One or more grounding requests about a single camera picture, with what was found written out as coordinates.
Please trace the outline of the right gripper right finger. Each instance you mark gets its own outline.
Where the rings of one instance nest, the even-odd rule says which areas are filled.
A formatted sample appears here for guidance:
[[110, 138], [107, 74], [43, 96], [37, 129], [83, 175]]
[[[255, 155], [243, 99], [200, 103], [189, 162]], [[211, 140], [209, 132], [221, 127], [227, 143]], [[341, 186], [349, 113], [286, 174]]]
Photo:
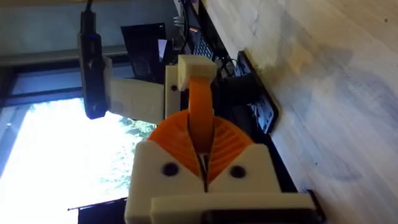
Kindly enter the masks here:
[[265, 144], [255, 143], [235, 124], [214, 119], [214, 139], [205, 177], [209, 193], [280, 193]]

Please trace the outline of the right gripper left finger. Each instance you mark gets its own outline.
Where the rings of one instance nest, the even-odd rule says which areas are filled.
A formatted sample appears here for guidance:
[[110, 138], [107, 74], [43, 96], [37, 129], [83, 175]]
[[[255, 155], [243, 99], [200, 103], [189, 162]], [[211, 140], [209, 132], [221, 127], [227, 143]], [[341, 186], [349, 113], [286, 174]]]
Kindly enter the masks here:
[[136, 146], [125, 222], [150, 223], [153, 198], [204, 193], [200, 163], [188, 132], [188, 111], [180, 111]]

